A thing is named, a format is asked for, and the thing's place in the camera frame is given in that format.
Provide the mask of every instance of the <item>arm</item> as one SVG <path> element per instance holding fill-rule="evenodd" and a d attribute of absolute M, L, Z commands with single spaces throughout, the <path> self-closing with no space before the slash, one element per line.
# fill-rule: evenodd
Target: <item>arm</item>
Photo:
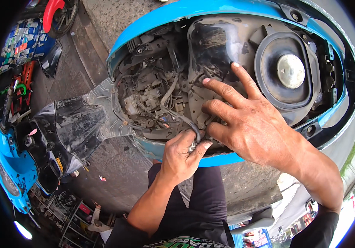
<path fill-rule="evenodd" d="M 245 160 L 269 165 L 297 178 L 324 212 L 340 212 L 343 182 L 336 164 L 303 136 L 290 128 L 278 110 L 261 94 L 256 83 L 237 63 L 233 72 L 243 83 L 248 98 L 233 87 L 204 79 L 231 106 L 219 100 L 204 103 L 203 112 L 215 114 L 227 125 L 211 123 L 207 132 Z"/>
<path fill-rule="evenodd" d="M 157 231 L 174 187 L 194 174 L 212 144 L 203 141 L 189 153 L 188 148 L 195 137 L 194 131 L 183 131 L 166 142 L 160 172 L 128 215 L 128 223 L 145 231 L 149 237 Z"/>

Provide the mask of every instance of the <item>engine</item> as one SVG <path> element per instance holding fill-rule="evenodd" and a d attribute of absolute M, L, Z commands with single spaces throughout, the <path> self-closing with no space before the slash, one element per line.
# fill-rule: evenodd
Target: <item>engine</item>
<path fill-rule="evenodd" d="M 274 19 L 207 15 L 156 27 L 127 47 L 129 54 L 114 75 L 120 82 L 121 116 L 147 139 L 165 141 L 189 127 L 223 123 L 201 111 L 207 100 L 224 101 L 202 80 L 219 80 L 246 96 L 231 62 L 246 69 L 289 126 L 336 102 L 338 86 L 325 40 Z"/>

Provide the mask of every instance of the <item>fuel tank cap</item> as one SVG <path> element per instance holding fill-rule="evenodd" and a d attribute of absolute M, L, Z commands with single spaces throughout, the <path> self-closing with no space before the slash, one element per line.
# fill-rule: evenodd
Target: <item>fuel tank cap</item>
<path fill-rule="evenodd" d="M 291 89 L 302 85 L 305 70 L 302 61 L 293 54 L 284 54 L 277 62 L 277 75 L 281 83 Z"/>

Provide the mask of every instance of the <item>hand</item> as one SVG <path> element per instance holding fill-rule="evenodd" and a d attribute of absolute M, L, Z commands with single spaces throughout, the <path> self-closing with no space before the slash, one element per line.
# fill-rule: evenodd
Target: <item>hand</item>
<path fill-rule="evenodd" d="M 195 132 L 190 129 L 180 132 L 165 144 L 160 177 L 173 186 L 189 179 L 195 173 L 201 158 L 212 145 L 211 141 L 203 141 L 189 153 L 189 147 L 195 138 Z"/>
<path fill-rule="evenodd" d="M 290 128 L 278 110 L 261 94 L 250 75 L 237 63 L 231 68 L 248 94 L 246 99 L 233 87 L 214 79 L 203 84 L 226 101 L 206 101 L 202 111 L 215 114 L 227 125 L 210 123 L 206 131 L 217 141 L 235 151 L 241 158 L 270 165 L 284 171 L 293 157 L 294 143 L 300 137 Z"/>

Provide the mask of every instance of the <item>tire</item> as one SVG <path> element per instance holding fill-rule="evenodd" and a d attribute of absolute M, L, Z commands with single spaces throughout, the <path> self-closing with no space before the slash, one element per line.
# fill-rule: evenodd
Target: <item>tire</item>
<path fill-rule="evenodd" d="M 52 38 L 60 38 L 63 35 L 65 35 L 71 28 L 71 26 L 74 23 L 74 20 L 76 19 L 76 15 L 78 13 L 78 3 L 79 0 L 64 0 L 64 1 L 69 1 L 71 5 L 73 6 L 72 8 L 67 8 L 67 4 L 64 5 L 64 8 L 56 10 L 53 18 L 52 18 L 52 24 L 51 24 L 51 29 L 48 32 L 48 35 Z M 62 18 L 61 15 L 63 15 L 63 12 L 67 11 L 67 14 L 69 20 L 67 21 L 67 25 L 65 24 L 65 21 L 62 20 L 61 26 L 58 28 L 58 18 Z"/>

